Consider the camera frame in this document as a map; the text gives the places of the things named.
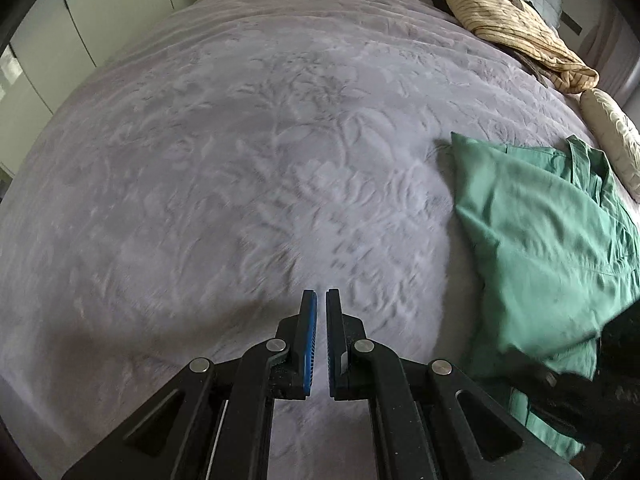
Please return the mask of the green shirt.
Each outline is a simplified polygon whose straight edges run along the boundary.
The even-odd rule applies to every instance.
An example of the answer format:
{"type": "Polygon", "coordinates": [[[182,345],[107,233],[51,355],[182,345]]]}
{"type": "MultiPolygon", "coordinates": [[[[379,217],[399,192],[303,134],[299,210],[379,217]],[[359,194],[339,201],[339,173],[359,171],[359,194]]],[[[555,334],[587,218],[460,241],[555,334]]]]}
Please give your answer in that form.
{"type": "Polygon", "coordinates": [[[591,378],[597,336],[639,296],[639,233],[605,154],[571,136],[564,148],[495,144],[454,134],[454,209],[483,282],[480,326],[465,371],[563,458],[580,444],[497,379],[518,350],[591,378]]]}

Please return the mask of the cream pillow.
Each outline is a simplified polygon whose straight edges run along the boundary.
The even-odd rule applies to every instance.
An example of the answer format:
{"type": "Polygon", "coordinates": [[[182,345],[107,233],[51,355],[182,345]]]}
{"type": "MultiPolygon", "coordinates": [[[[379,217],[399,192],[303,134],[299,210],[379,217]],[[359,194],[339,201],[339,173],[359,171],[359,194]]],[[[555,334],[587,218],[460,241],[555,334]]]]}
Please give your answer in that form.
{"type": "Polygon", "coordinates": [[[580,96],[582,119],[605,151],[630,197],[639,201],[639,131],[608,93],[589,89],[580,96]]]}

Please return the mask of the grey embossed bedspread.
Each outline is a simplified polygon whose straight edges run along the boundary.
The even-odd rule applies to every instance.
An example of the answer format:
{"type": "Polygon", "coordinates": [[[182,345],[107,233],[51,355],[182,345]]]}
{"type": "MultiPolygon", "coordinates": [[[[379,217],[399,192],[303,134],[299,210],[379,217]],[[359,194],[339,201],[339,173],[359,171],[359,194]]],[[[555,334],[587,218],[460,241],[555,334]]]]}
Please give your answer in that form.
{"type": "Polygon", "coordinates": [[[305,289],[405,358],[459,361],[482,284],[453,133],[592,141],[576,99],[426,0],[200,0],[120,51],[1,204],[1,416],[36,473],[305,289]]]}

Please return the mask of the beige striped garment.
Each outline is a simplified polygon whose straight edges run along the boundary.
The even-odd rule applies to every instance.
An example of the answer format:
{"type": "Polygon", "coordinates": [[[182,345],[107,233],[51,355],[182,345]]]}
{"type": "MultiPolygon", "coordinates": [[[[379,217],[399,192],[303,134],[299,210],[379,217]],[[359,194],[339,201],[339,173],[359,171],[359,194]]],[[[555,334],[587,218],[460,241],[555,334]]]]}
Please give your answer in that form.
{"type": "Polygon", "coordinates": [[[599,73],[523,0],[445,1],[465,29],[521,58],[559,92],[579,94],[597,87],[599,73]]]}

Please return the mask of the white wardrobe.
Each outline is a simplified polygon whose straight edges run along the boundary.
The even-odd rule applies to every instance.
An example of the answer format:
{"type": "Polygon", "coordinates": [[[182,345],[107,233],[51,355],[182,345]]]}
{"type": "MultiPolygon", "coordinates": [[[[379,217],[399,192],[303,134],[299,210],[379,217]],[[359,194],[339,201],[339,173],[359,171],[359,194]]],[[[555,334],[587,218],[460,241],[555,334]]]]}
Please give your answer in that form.
{"type": "Polygon", "coordinates": [[[195,0],[36,0],[1,49],[1,169],[14,176],[70,94],[114,53],[195,0]]]}

